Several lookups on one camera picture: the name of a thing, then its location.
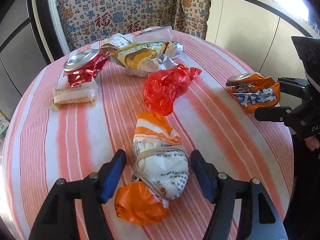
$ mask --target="person's hand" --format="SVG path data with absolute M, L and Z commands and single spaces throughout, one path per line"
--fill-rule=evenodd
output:
M 310 151 L 314 151 L 315 149 L 319 149 L 320 148 L 320 142 L 319 140 L 316 138 L 316 136 L 311 136 L 308 138 L 305 138 L 304 140 L 306 142 L 307 147 L 310 149 Z

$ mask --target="white cabinet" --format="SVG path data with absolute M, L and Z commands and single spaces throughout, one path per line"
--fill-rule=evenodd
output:
M 218 28 L 220 23 L 220 17 L 222 12 L 223 0 L 211 0 L 211 7 L 209 13 L 209 19 L 207 21 L 207 35 L 205 40 L 211 43 L 216 43 L 218 34 Z
M 223 0 L 215 44 L 230 51 L 254 71 L 259 72 L 278 23 L 279 16 L 258 5 L 245 0 Z
M 260 71 L 264 77 L 272 76 L 275 81 L 278 77 L 306 78 L 303 63 L 293 45 L 292 36 L 303 37 L 304 35 L 291 24 L 280 19 L 270 52 Z M 293 109 L 301 104 L 301 99 L 281 93 L 279 104 Z

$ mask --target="striped tablecloth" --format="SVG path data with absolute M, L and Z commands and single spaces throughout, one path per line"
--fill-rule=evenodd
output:
M 177 62 L 202 69 L 187 93 L 167 116 L 180 134 L 188 155 L 199 149 L 207 162 L 234 179 L 259 178 L 280 217 L 285 217 L 293 184 L 293 150 L 282 123 L 258 122 L 229 95 L 229 76 L 252 72 L 227 51 L 196 37 L 174 31 L 184 52 Z M 100 42 L 79 50 L 98 48 Z M 134 170 L 132 140 L 139 113 L 147 112 L 142 98 L 145 79 L 129 77 L 108 63 L 97 78 L 99 94 L 91 103 L 52 106 L 52 90 L 62 77 L 68 56 L 47 66 L 23 95 L 4 143 L 4 179 L 9 207 L 23 239 L 52 185 L 58 178 L 79 180 L 113 157 L 117 149 L 128 161 L 119 187 L 130 183 Z M 235 240 L 240 201 L 236 202 L 229 239 Z M 114 200 L 103 205 L 115 239 L 202 239 L 213 210 L 204 199 L 194 174 L 183 195 L 170 202 L 170 214 L 158 224 L 138 226 L 116 216 Z M 76 201 L 81 239 L 88 239 L 81 201 Z

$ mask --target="fabric with chinese characters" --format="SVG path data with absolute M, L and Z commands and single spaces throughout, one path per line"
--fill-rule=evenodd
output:
M 173 26 L 177 0 L 57 0 L 71 51 L 115 33 Z
M 174 29 L 205 40 L 211 0 L 177 0 Z

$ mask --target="crushed orange can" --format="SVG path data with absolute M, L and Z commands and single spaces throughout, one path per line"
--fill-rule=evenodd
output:
M 258 107 L 276 106 L 280 101 L 280 84 L 260 73 L 232 76 L 226 86 L 232 87 L 230 95 L 249 113 L 254 113 Z

